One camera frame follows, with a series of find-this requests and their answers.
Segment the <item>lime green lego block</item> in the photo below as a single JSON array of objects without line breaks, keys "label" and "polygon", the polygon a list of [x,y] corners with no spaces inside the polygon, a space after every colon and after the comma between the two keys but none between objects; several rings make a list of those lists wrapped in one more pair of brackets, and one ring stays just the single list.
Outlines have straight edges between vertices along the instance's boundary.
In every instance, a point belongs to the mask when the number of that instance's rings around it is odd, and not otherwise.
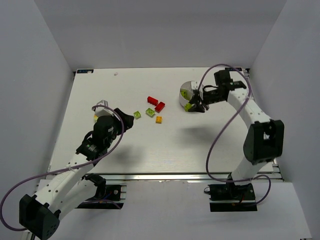
[{"label": "lime green lego block", "polygon": [[187,103],[185,106],[184,106],[184,110],[186,111],[186,112],[188,112],[191,108],[192,108],[192,104],[190,104],[190,103]]}]

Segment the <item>light green long lego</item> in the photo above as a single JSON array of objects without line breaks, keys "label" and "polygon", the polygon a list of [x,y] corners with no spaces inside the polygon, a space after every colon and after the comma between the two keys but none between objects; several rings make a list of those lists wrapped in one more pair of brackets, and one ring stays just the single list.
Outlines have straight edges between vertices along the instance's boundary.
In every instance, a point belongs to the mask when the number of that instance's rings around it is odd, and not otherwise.
[{"label": "light green long lego", "polygon": [[145,110],[145,113],[146,113],[149,117],[151,117],[151,118],[156,114],[156,112],[155,112],[153,109],[151,109],[151,108],[147,108],[147,109]]}]

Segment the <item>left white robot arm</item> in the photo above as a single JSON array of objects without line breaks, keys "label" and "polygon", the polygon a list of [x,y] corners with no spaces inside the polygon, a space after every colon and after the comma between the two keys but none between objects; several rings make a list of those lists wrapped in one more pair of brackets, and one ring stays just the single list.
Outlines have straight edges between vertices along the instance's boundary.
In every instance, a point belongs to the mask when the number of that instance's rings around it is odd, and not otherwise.
[{"label": "left white robot arm", "polygon": [[119,108],[99,116],[69,160],[66,171],[55,177],[33,196],[24,195],[19,201],[19,223],[33,238],[48,240],[61,220],[73,209],[112,203],[106,180],[90,171],[110,153],[115,139],[134,125],[134,116]]}]

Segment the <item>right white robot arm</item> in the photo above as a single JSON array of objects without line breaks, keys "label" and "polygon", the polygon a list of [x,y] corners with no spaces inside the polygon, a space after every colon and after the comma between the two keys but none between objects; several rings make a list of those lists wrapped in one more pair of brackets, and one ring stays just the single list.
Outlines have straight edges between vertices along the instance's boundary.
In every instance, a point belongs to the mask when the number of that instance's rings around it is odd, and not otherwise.
[{"label": "right white robot arm", "polygon": [[248,132],[243,143],[243,160],[226,183],[248,185],[262,167],[282,155],[285,125],[261,110],[251,96],[252,90],[246,78],[234,81],[227,67],[215,72],[214,80],[215,85],[210,86],[209,91],[201,82],[191,81],[188,87],[190,100],[184,109],[204,113],[211,104],[227,102],[236,110],[232,119],[240,116]]}]

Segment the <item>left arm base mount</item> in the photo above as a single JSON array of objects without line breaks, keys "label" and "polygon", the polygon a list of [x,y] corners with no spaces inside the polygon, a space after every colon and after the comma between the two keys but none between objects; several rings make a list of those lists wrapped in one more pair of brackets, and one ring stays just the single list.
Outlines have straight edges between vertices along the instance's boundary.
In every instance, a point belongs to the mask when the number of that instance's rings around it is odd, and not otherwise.
[{"label": "left arm base mount", "polygon": [[89,174],[81,178],[93,183],[94,196],[82,202],[77,209],[121,210],[127,194],[127,185],[111,183],[98,174]]}]

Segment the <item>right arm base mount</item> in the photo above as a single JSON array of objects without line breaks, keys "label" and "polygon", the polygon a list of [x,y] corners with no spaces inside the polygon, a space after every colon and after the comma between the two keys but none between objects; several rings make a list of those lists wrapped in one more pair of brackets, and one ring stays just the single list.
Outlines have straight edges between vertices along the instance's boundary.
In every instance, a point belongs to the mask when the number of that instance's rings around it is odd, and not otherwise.
[{"label": "right arm base mount", "polygon": [[256,212],[258,210],[253,185],[235,185],[234,183],[210,184],[204,189],[209,195],[210,211]]}]

